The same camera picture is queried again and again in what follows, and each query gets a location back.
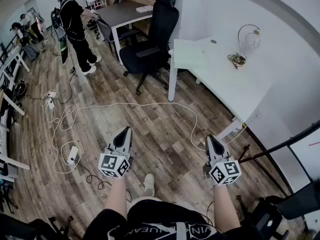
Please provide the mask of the white metal table frame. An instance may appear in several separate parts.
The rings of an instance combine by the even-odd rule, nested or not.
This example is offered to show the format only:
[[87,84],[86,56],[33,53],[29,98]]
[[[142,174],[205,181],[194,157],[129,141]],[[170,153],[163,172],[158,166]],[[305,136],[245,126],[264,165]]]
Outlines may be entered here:
[[[18,72],[19,67],[22,65],[27,72],[30,72],[29,67],[23,60],[20,52],[21,52],[21,45],[17,45],[10,53],[8,58],[5,60],[3,67],[0,70],[0,76],[4,75],[8,81],[9,81],[9,90],[13,90],[13,87],[16,85],[15,78]],[[12,61],[16,61],[16,65],[14,67],[12,76],[6,72],[6,68],[9,67],[12,63]],[[1,105],[3,103],[3,100],[8,102],[9,106],[11,106],[13,109],[15,109],[19,114],[22,116],[25,115],[25,112],[17,105],[15,104],[12,99],[5,94],[4,90],[0,91],[0,109]],[[7,127],[7,115],[4,115],[2,117],[3,119],[0,119],[0,161],[3,161],[5,164],[15,166],[17,168],[30,170],[30,166],[27,164],[24,164],[22,162],[16,161],[14,159],[11,159],[8,157],[8,149],[7,149],[7,133],[10,132],[10,129]]]

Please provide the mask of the grey chair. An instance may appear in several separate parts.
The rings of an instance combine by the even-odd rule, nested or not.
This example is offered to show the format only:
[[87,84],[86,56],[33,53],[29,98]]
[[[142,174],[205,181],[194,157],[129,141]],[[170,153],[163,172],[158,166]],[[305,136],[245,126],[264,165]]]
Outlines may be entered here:
[[[115,45],[111,27],[102,19],[98,19],[96,22],[97,22],[99,31],[101,32],[101,36],[104,37],[105,41],[107,41],[110,51],[113,52],[114,50],[116,58],[118,60],[119,57],[117,54],[116,45]],[[138,30],[128,29],[125,26],[121,26],[117,30],[117,37],[119,40],[125,40],[125,43],[128,46],[129,45],[128,38],[133,40],[132,42],[136,42],[137,41],[136,35],[138,33],[139,33]]]

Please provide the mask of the person's left white shoe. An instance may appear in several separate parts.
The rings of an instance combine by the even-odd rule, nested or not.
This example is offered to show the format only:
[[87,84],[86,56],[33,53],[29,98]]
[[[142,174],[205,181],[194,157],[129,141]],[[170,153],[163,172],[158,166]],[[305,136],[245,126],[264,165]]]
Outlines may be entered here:
[[147,196],[154,197],[155,196],[155,178],[152,173],[148,173],[144,179],[144,193]]

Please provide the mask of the gold desk lamp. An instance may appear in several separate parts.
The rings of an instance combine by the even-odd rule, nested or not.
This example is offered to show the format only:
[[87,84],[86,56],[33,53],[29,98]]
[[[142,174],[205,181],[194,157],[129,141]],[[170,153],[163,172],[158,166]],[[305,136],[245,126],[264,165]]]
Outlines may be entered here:
[[239,45],[241,54],[237,52],[237,53],[229,54],[227,56],[228,60],[233,64],[233,66],[236,69],[243,67],[247,62],[247,55],[245,53],[245,49],[244,49],[244,47],[241,43],[241,40],[240,40],[240,34],[241,34],[242,30],[247,27],[251,27],[252,30],[251,30],[251,32],[248,32],[245,35],[244,40],[245,40],[246,44],[252,48],[255,48],[255,49],[261,45],[261,29],[260,29],[260,27],[258,27],[255,24],[250,24],[250,23],[241,26],[237,32],[237,41],[238,41],[238,45]]

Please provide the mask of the white desk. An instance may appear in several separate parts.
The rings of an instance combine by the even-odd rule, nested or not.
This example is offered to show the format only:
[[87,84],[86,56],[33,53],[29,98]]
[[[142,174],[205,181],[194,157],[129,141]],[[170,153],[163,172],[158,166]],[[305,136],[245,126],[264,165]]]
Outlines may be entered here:
[[[241,129],[242,124],[248,123],[272,82],[260,69],[257,58],[236,69],[227,58],[232,51],[218,38],[211,36],[196,41],[200,42],[206,56],[206,67],[185,70],[191,72],[197,78],[197,83],[204,84],[233,114],[230,125],[218,134],[218,138],[223,139],[231,132]],[[172,102],[175,98],[178,69],[184,68],[174,65],[174,41],[169,53],[168,100]]]

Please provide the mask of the black tripod stand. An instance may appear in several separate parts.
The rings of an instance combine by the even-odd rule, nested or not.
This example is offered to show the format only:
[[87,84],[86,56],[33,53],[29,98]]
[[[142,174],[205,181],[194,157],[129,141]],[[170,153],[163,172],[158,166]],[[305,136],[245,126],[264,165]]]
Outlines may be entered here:
[[252,156],[244,158],[244,155],[246,154],[246,152],[249,150],[249,147],[250,147],[250,145],[248,144],[243,148],[243,152],[241,153],[240,157],[238,158],[238,162],[240,164],[242,164],[242,163],[246,163],[248,161],[254,161],[258,165],[258,167],[260,169],[262,169],[262,171],[266,174],[266,176],[272,181],[272,183],[284,194],[285,197],[287,197],[288,194],[281,187],[281,185],[277,182],[277,180],[272,176],[272,174],[258,161],[258,158],[261,158],[263,156],[267,156],[270,159],[271,153],[278,151],[284,147],[287,147],[290,150],[290,152],[293,154],[293,156],[295,157],[295,159],[297,160],[299,165],[301,166],[305,175],[307,176],[308,183],[312,183],[314,180],[310,177],[309,173],[305,169],[305,166],[303,165],[301,160],[297,157],[296,153],[291,148],[291,146],[302,141],[303,139],[305,139],[306,137],[313,134],[314,132],[316,132],[319,129],[320,129],[320,119],[318,121],[312,123],[310,127],[306,128],[305,130],[303,130],[299,134],[290,137],[288,140],[286,140],[286,141],[284,141],[284,142],[282,142],[282,143],[280,143],[270,149],[264,150],[256,155],[252,155]]

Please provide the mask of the black floor equipment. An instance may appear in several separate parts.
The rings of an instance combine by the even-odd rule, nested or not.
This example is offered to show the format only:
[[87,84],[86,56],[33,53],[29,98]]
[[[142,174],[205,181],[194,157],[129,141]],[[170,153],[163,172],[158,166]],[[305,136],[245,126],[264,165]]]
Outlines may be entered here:
[[68,217],[65,227],[55,225],[56,218],[50,217],[51,225],[42,219],[24,223],[6,214],[0,214],[0,240],[70,240],[68,234],[72,216]]

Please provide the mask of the dark green flat bag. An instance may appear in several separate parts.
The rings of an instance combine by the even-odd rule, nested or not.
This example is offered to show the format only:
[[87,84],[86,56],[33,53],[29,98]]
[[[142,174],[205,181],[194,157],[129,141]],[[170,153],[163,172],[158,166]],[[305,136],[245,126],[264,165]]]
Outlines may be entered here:
[[60,42],[61,61],[62,61],[62,64],[64,64],[68,58],[68,41],[66,38],[62,38],[59,42]]

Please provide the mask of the grey table white legs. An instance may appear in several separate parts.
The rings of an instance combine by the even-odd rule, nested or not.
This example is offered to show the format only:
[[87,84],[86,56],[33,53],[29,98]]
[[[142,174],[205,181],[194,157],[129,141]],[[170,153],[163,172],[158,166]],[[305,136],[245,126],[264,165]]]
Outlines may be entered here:
[[116,54],[118,55],[120,65],[123,65],[123,62],[119,54],[121,46],[117,30],[118,28],[126,25],[129,25],[129,27],[132,28],[133,23],[151,18],[153,15],[152,10],[145,12],[137,11],[137,8],[144,6],[145,4],[128,0],[112,4],[110,6],[102,7],[97,10],[97,13],[101,16],[101,19],[110,26],[111,33],[114,38]]

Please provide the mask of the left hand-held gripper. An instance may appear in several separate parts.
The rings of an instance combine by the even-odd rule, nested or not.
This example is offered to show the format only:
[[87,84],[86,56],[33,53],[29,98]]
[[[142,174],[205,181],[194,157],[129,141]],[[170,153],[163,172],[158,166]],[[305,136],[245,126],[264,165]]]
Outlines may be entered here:
[[101,173],[114,179],[123,178],[132,165],[131,146],[132,129],[126,126],[116,131],[111,136],[110,148],[105,148],[100,154],[98,169]]

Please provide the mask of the person's left forearm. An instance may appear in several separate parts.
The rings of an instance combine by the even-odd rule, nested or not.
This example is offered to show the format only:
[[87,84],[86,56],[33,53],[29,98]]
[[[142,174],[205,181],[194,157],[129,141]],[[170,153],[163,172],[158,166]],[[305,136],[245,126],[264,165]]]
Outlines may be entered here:
[[127,219],[127,190],[126,179],[114,178],[112,181],[111,190],[107,196],[107,200],[104,204],[105,209],[113,210],[125,219]]

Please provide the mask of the person's pale shorts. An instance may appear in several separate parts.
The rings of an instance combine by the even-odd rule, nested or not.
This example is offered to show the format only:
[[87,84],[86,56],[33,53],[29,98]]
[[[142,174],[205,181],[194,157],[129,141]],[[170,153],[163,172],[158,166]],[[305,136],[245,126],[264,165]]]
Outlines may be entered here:
[[[127,210],[129,211],[134,205],[136,205],[138,202],[142,202],[142,201],[162,202],[162,200],[159,199],[159,198],[157,198],[157,197],[141,196],[141,197],[138,197],[138,198],[134,199]],[[187,203],[187,202],[185,202],[185,201],[182,201],[182,202],[172,202],[171,204],[174,204],[174,205],[177,205],[177,206],[186,208],[186,209],[188,209],[188,210],[190,210],[190,211],[195,211],[195,212],[196,212],[195,208],[194,208],[191,204],[189,204],[189,203]]]

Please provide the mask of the person's black printed shirt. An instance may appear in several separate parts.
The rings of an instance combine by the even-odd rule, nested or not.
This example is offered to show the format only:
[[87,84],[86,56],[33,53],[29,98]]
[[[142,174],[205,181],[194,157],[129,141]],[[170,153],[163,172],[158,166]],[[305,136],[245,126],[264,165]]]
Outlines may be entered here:
[[219,232],[196,211],[164,201],[144,200],[127,219],[104,209],[88,226],[82,240],[261,240],[252,226]]

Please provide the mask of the person's right forearm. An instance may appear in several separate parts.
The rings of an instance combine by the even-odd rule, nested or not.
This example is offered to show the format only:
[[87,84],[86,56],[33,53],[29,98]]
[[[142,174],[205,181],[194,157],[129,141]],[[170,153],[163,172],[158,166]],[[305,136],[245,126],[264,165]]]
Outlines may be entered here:
[[225,185],[213,186],[214,224],[223,233],[239,228],[240,221]]

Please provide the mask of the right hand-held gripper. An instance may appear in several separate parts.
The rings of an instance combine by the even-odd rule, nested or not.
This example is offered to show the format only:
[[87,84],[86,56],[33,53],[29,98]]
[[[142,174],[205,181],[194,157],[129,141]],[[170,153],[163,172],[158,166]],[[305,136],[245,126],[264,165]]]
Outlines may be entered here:
[[207,156],[211,159],[215,159],[216,155],[225,157],[214,165],[207,162],[202,167],[204,178],[211,179],[213,185],[232,184],[242,175],[238,160],[230,155],[229,148],[222,139],[211,134],[208,135],[205,139],[205,148]]

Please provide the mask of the white power adapter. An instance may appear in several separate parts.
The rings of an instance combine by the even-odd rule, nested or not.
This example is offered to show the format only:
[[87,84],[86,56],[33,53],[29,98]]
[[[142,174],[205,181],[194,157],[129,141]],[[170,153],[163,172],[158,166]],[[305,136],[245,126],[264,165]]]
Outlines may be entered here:
[[79,149],[76,146],[73,146],[70,150],[70,153],[68,155],[68,159],[67,159],[67,165],[71,166],[75,164],[75,159],[78,155],[78,151]]

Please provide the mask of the black office chair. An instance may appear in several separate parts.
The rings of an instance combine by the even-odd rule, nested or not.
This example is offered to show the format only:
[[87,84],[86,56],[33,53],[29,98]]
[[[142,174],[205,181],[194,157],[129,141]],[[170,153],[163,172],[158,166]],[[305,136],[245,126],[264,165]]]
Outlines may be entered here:
[[169,40],[179,19],[179,11],[175,8],[176,0],[155,0],[152,10],[152,18],[148,30],[148,38],[145,41],[134,42],[119,51],[128,74],[141,74],[141,79],[136,87],[136,94],[141,94],[140,87],[148,75],[164,84],[166,90],[168,83],[160,78],[160,68],[168,68]]

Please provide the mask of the black folding chair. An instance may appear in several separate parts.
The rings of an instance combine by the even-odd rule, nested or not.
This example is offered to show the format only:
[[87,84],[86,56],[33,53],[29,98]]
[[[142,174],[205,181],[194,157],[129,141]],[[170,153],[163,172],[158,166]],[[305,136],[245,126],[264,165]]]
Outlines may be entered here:
[[286,198],[274,195],[261,198],[252,214],[263,240],[285,240],[289,231],[283,235],[277,232],[283,218],[293,220],[319,210],[320,179],[317,179]]

